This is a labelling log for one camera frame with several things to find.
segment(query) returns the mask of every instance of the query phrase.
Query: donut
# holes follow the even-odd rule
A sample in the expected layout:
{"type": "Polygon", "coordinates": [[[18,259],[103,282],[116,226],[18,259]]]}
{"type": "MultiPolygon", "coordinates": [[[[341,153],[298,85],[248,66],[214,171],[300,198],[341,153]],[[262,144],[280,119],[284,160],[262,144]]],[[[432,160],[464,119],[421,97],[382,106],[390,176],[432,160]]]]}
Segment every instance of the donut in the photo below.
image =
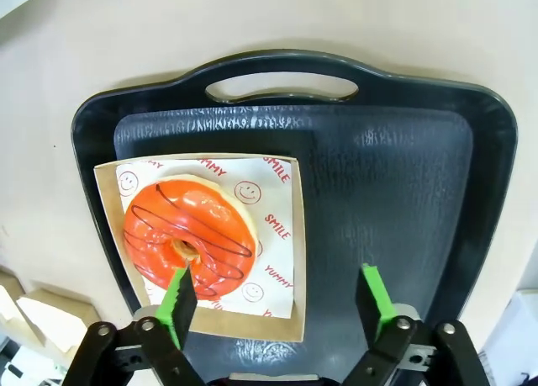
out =
{"type": "Polygon", "coordinates": [[[168,288],[190,266],[198,299],[218,300],[251,272],[258,239],[245,206],[218,184],[165,177],[136,194],[125,213],[124,245],[137,270],[168,288]]]}

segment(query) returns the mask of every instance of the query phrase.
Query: table surface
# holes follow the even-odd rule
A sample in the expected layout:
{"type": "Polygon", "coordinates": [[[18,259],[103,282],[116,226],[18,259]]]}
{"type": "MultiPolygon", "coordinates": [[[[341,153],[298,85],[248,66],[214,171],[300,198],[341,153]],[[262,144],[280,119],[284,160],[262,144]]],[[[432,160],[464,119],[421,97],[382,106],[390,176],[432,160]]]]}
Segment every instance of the table surface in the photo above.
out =
{"type": "Polygon", "coordinates": [[[31,0],[0,19],[0,264],[27,291],[73,294],[127,325],[71,148],[78,106],[243,50],[322,50],[481,84],[514,110],[520,137],[506,203],[462,313],[479,348],[538,233],[537,20],[538,0],[31,0]]]}

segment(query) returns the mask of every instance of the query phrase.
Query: chocolate drizzle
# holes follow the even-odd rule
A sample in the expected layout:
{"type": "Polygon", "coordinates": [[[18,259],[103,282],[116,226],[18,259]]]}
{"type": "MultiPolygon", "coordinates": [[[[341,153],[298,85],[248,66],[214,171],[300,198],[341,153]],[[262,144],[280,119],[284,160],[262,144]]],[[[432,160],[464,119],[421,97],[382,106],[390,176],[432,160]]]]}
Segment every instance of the chocolate drizzle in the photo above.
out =
{"type": "MultiPolygon", "coordinates": [[[[218,249],[220,249],[222,251],[225,251],[225,252],[228,252],[228,253],[231,253],[231,254],[235,254],[237,256],[243,256],[243,257],[246,257],[246,258],[252,257],[253,252],[249,248],[241,245],[239,242],[237,242],[234,239],[228,237],[224,233],[221,233],[221,232],[217,231],[215,228],[209,226],[208,224],[206,224],[205,222],[203,222],[202,220],[200,220],[196,216],[193,216],[192,214],[189,214],[185,209],[183,209],[180,206],[176,205],[171,199],[169,199],[162,192],[162,189],[161,189],[161,186],[160,186],[159,183],[156,184],[156,191],[163,197],[163,199],[167,203],[169,203],[175,209],[178,209],[179,211],[181,211],[182,214],[187,215],[190,219],[196,220],[199,224],[201,224],[201,225],[205,226],[206,228],[208,228],[209,230],[212,230],[213,232],[217,233],[219,236],[225,238],[227,241],[230,241],[230,242],[234,243],[235,245],[237,245],[240,248],[240,251],[235,251],[235,250],[229,249],[229,248],[227,248],[225,246],[217,245],[217,244],[213,243],[212,241],[204,239],[202,236],[199,236],[199,235],[196,235],[196,234],[192,233],[185,225],[179,225],[179,224],[176,224],[174,222],[171,222],[170,220],[164,218],[163,216],[160,216],[160,215],[158,215],[158,214],[156,214],[156,213],[154,213],[154,212],[152,212],[152,211],[150,211],[150,210],[148,210],[148,209],[146,209],[144,207],[136,205],[136,204],[133,204],[133,205],[130,206],[130,209],[131,209],[131,212],[133,213],[133,215],[140,222],[143,222],[145,225],[147,225],[151,229],[153,229],[153,230],[155,230],[157,232],[160,232],[162,234],[168,235],[168,236],[170,236],[170,235],[168,233],[166,233],[165,231],[160,230],[159,228],[156,228],[155,226],[151,225],[150,222],[148,222],[146,219],[144,219],[143,216],[140,215],[140,212],[144,212],[146,214],[149,214],[152,217],[155,217],[155,218],[157,218],[159,220],[162,220],[162,221],[166,222],[167,224],[169,224],[170,226],[172,226],[174,228],[186,231],[187,233],[189,233],[190,235],[196,237],[197,239],[199,239],[203,243],[203,247],[205,249],[204,254],[213,263],[213,264],[210,265],[210,264],[207,264],[206,262],[202,262],[202,264],[209,271],[213,272],[215,275],[217,275],[218,277],[220,277],[222,279],[233,279],[233,280],[236,280],[236,281],[242,280],[245,277],[244,272],[242,272],[238,267],[235,267],[235,266],[229,264],[228,262],[224,262],[224,261],[218,259],[215,255],[213,255],[211,253],[210,250],[208,250],[207,246],[213,246],[213,247],[216,247],[216,248],[218,248],[218,249]],[[215,271],[211,266],[215,265],[216,262],[219,263],[220,265],[228,267],[230,271],[235,272],[235,275],[232,275],[232,276],[223,275],[222,273],[215,271]]],[[[139,251],[142,251],[142,250],[140,248],[138,248],[138,247],[135,247],[135,245],[133,245],[133,243],[131,241],[129,241],[129,239],[127,238],[127,235],[132,236],[134,239],[137,239],[139,241],[143,241],[143,242],[148,243],[148,244],[155,244],[155,245],[164,245],[165,244],[165,243],[161,243],[161,242],[154,242],[154,241],[148,241],[148,240],[145,240],[145,239],[141,239],[139,237],[136,237],[136,236],[130,234],[128,231],[124,230],[125,241],[129,245],[131,245],[134,249],[139,250],[139,251]]],[[[201,287],[205,288],[209,292],[209,293],[199,293],[199,292],[197,292],[197,295],[204,296],[204,297],[213,297],[213,296],[217,295],[217,292],[214,289],[212,289],[210,286],[208,286],[201,278],[196,278],[196,280],[198,281],[198,283],[200,284],[201,287]]]]}

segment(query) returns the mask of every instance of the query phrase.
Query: donut hole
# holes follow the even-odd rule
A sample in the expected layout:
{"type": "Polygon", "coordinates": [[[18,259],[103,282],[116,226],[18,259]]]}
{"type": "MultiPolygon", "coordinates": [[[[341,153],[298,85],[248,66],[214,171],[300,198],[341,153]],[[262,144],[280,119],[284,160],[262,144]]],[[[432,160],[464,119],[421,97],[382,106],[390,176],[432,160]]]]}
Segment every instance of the donut hole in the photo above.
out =
{"type": "Polygon", "coordinates": [[[196,247],[191,245],[188,241],[182,241],[180,239],[174,239],[171,241],[171,245],[183,259],[191,262],[200,257],[200,253],[196,250],[196,247]]]}

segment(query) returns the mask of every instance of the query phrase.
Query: bolt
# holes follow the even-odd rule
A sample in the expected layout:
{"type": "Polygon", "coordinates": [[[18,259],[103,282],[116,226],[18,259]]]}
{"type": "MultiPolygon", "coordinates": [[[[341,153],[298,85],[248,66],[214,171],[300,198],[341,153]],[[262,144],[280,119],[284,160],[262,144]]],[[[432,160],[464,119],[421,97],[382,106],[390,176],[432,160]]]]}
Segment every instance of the bolt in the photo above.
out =
{"type": "Polygon", "coordinates": [[[409,330],[411,328],[411,324],[406,319],[398,319],[396,325],[402,330],[409,330]]]}
{"type": "Polygon", "coordinates": [[[151,330],[155,325],[151,320],[146,320],[144,323],[142,323],[142,330],[143,331],[149,331],[151,330]]]}
{"type": "Polygon", "coordinates": [[[99,334],[100,336],[105,336],[105,335],[107,335],[109,332],[110,332],[110,329],[108,328],[107,325],[101,325],[101,326],[99,327],[98,334],[99,334]]]}
{"type": "Polygon", "coordinates": [[[456,327],[454,327],[453,325],[451,325],[450,323],[445,323],[443,325],[443,331],[446,333],[446,334],[454,334],[456,332],[456,327]]]}

